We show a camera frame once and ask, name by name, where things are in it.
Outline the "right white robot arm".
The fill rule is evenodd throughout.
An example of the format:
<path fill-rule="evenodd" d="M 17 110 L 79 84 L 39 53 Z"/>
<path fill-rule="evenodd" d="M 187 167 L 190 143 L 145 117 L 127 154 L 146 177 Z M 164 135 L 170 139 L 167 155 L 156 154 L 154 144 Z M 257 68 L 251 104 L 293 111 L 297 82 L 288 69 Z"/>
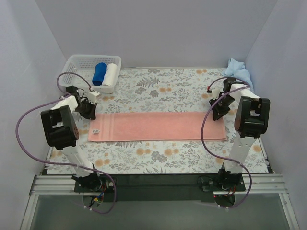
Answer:
<path fill-rule="evenodd" d="M 234 121 L 236 135 L 229 157 L 218 171 L 217 180 L 223 189 L 233 189 L 243 183 L 242 164 L 255 143 L 267 131 L 270 100 L 255 95 L 250 85 L 235 77 L 222 77 L 223 89 L 212 90 L 207 87 L 207 93 L 212 94 L 209 100 L 213 107 L 213 120 L 217 121 L 230 111 L 230 105 L 236 101 L 238 108 Z"/>

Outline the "pink towel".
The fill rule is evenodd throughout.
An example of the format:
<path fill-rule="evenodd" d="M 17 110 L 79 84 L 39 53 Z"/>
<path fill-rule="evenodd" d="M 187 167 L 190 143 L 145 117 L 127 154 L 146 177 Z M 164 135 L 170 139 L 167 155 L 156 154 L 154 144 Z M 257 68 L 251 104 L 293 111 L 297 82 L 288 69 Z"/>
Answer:
<path fill-rule="evenodd" d="M 118 141 L 225 141 L 222 119 L 204 112 L 97 114 L 90 122 L 88 140 Z"/>

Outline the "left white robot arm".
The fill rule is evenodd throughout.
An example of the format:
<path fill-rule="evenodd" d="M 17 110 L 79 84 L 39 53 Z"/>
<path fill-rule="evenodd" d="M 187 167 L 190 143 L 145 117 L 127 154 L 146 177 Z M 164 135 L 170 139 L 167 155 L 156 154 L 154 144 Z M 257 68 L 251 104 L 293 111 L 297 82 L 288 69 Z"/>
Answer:
<path fill-rule="evenodd" d="M 79 130 L 73 119 L 72 112 L 78 112 L 81 117 L 95 120 L 98 92 L 90 92 L 89 98 L 82 100 L 78 88 L 69 86 L 66 92 L 70 96 L 57 103 L 50 110 L 41 112 L 45 137 L 49 146 L 60 150 L 69 163 L 76 165 L 76 175 L 72 178 L 82 187 L 90 191 L 100 189 L 102 182 L 94 165 L 83 153 L 79 140 Z"/>

